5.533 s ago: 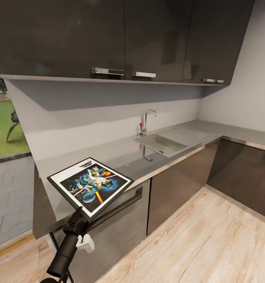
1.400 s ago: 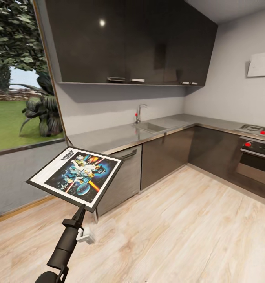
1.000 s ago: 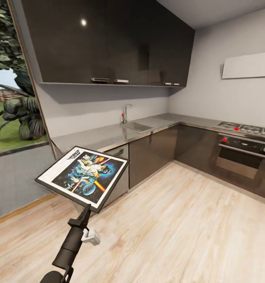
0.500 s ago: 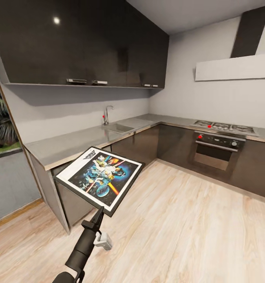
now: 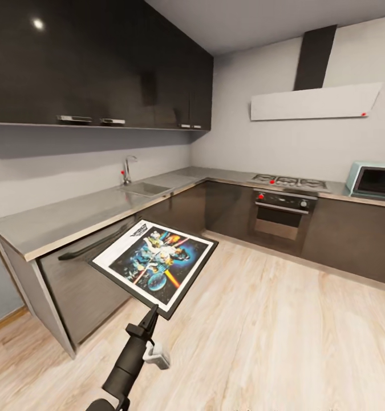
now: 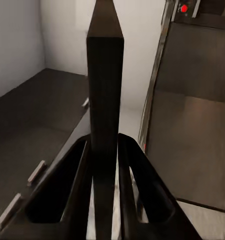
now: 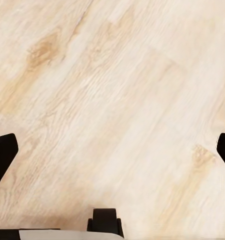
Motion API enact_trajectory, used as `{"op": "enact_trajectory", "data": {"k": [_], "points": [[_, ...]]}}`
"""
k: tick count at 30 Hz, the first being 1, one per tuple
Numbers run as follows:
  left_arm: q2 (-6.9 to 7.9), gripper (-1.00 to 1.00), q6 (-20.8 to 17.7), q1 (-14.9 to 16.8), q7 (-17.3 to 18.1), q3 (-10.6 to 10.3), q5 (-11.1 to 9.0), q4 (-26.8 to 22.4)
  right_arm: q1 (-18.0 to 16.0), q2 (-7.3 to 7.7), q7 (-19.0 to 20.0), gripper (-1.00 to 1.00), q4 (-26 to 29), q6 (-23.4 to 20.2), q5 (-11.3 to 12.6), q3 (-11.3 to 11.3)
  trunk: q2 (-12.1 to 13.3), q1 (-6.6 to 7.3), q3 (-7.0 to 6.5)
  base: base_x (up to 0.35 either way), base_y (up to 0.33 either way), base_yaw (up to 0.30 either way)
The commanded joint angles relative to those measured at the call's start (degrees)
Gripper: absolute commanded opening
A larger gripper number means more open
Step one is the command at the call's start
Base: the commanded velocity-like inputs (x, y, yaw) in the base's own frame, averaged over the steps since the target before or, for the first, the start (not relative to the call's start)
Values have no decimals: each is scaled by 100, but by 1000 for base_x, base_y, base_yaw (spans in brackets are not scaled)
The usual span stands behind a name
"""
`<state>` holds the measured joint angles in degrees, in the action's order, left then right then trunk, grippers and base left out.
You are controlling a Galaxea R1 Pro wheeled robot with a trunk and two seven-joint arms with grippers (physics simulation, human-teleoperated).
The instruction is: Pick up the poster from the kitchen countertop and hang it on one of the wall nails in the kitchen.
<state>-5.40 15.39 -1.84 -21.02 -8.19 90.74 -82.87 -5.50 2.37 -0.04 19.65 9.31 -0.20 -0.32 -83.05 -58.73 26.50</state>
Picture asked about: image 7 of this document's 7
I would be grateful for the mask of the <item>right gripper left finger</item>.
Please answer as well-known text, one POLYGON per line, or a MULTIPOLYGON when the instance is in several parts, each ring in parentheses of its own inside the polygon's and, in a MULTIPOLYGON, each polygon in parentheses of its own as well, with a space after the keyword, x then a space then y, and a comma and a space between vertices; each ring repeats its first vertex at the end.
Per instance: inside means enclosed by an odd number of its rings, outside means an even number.
POLYGON ((0 181, 19 151, 14 133, 0 136, 0 181))

